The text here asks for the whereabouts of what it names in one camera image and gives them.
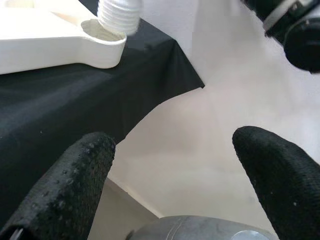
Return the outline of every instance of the black tablecloth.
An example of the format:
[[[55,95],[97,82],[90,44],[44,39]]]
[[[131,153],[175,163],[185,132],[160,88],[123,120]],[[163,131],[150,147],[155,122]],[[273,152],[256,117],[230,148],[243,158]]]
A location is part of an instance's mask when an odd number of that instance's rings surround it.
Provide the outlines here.
[[[94,1],[88,8],[93,12]],[[142,21],[120,64],[70,64],[0,75],[0,226],[84,134],[118,143],[160,103],[204,87],[177,42]]]

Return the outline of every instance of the black cloth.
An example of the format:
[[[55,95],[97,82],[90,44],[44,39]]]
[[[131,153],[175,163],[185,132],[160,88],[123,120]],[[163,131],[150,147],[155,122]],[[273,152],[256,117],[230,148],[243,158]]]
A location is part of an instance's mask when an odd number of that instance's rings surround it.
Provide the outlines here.
[[[145,21],[112,69],[70,64],[0,75],[0,226],[81,136],[105,132],[119,143],[157,105],[199,87],[178,43]]]
[[[100,201],[116,144],[105,133],[85,135],[53,164],[1,231],[8,240],[86,240]]]
[[[233,144],[280,240],[320,239],[320,166],[259,127],[238,129]]]

